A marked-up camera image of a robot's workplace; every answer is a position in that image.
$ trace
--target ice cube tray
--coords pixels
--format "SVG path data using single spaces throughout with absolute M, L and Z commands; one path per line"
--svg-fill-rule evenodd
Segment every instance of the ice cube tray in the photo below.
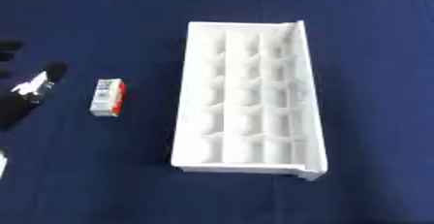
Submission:
M 309 180 L 326 172 L 303 21 L 190 22 L 171 163 Z

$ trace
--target black device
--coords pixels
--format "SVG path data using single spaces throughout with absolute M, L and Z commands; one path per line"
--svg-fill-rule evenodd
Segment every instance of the black device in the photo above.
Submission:
M 11 129 L 37 108 L 53 86 L 60 82 L 67 69 L 64 63 L 48 64 L 36 77 L 18 84 L 0 97 L 0 130 Z

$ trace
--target blue tablecloth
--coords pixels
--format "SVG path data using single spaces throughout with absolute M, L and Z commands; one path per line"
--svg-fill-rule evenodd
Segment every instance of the blue tablecloth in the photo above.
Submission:
M 434 221 L 434 0 L 0 0 L 24 48 L 7 90 L 50 61 L 70 70 L 0 134 L 3 224 Z M 329 172 L 191 174 L 169 165 L 187 23 L 304 19 Z M 118 118 L 88 111 L 122 78 Z

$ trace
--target white object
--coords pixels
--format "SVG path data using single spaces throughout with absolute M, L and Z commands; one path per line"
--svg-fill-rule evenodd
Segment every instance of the white object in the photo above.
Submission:
M 175 167 L 310 180 L 326 172 L 302 21 L 190 22 L 185 56 Z
M 122 80 L 98 80 L 90 111 L 96 116 L 119 116 L 124 93 Z
M 0 151 L 0 178 L 2 177 L 7 164 L 8 164 L 8 159 L 5 157 L 3 152 Z

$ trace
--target fabric surface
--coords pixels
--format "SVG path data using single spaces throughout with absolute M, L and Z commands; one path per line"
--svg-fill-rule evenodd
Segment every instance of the fabric surface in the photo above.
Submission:
M 0 0 L 1 63 L 27 80 L 69 64 L 49 99 L 1 133 L 1 223 L 434 221 L 434 0 Z M 169 165 L 187 23 L 304 19 L 329 172 L 183 173 Z M 121 78 L 118 118 L 88 111 Z

